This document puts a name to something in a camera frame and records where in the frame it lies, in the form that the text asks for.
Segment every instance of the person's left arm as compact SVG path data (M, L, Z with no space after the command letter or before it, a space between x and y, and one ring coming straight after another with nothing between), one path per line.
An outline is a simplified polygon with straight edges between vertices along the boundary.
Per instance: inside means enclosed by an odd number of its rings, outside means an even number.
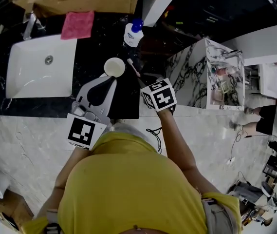
M39 213L37 214L37 218L45 216L47 210L58 210L60 201L64 195L65 186L70 172L78 162L88 157L89 155L91 155L90 151L86 151L79 147L74 149L67 163L58 174L52 194L41 207Z

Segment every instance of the yellow shirt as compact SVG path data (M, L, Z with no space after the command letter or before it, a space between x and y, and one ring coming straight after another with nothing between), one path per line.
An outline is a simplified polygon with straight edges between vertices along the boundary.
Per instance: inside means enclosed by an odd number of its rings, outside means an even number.
M141 138L108 133L70 173L58 209L65 234L118 234L136 225L169 234L205 234L201 195L182 171ZM229 195L208 193L229 207L238 226L239 201ZM46 224L44 218L37 224ZM34 232L35 221L26 224Z

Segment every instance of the person wearing black shorts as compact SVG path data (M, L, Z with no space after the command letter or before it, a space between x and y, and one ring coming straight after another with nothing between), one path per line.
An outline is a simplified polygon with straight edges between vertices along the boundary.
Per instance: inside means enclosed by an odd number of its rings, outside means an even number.
M277 136L277 105L258 107L255 109L246 107L246 114L256 114L261 117L258 122L250 122L245 125L238 125L231 122L235 131L244 130L247 135L258 133Z

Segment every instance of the white marble cabinet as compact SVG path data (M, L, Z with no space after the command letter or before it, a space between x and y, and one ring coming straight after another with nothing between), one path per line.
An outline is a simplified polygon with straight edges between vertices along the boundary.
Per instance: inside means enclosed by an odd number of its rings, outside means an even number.
M244 66L241 56L224 59L231 52L219 43L202 39L171 56L166 61L166 77L176 93L177 104L221 110L244 110ZM212 67L235 67L230 75L217 76ZM216 101L214 93L226 81L229 92L223 102Z

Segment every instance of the cup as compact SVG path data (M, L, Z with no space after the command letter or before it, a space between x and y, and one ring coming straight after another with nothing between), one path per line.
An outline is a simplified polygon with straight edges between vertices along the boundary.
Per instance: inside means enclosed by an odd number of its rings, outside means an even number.
M107 76L120 77L125 71L125 64L120 58L113 57L105 62L104 70Z

